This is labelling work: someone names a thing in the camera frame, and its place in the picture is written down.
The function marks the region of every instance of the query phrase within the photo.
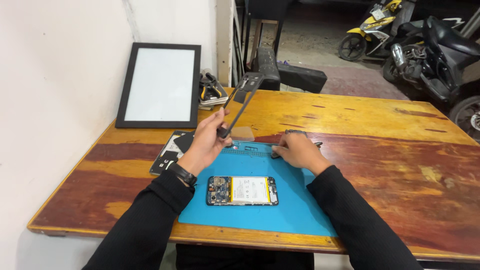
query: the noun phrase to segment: wristwatch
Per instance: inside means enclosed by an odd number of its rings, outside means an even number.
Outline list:
[[[172,171],[176,176],[182,179],[189,186],[194,186],[197,182],[197,177],[195,175],[187,172],[184,168],[178,165],[173,160],[167,165],[167,170]]]

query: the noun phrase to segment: repair mat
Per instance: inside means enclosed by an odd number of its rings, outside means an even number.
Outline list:
[[[328,217],[307,190],[314,175],[290,166],[282,158],[271,159],[271,144],[234,141],[199,175],[195,195],[179,216],[179,222],[284,233],[336,236]],[[208,206],[210,176],[265,176],[275,179],[277,206]]]

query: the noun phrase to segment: license plate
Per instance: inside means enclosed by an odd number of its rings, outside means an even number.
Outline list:
[[[384,13],[380,9],[372,11],[372,16],[376,21],[385,18]]]

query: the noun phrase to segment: person's right hand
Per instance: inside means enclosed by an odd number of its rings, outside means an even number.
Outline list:
[[[306,168],[315,177],[332,166],[320,152],[318,147],[312,143],[304,134],[289,133],[283,134],[279,146],[272,146],[272,150],[283,157],[293,167]]]

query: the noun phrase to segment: black sleeve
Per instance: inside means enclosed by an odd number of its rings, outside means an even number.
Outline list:
[[[422,269],[407,246],[337,167],[327,168],[307,188],[330,218],[354,269]]]
[[[163,171],[142,190],[92,255],[84,270],[158,270],[173,221],[195,189]]]

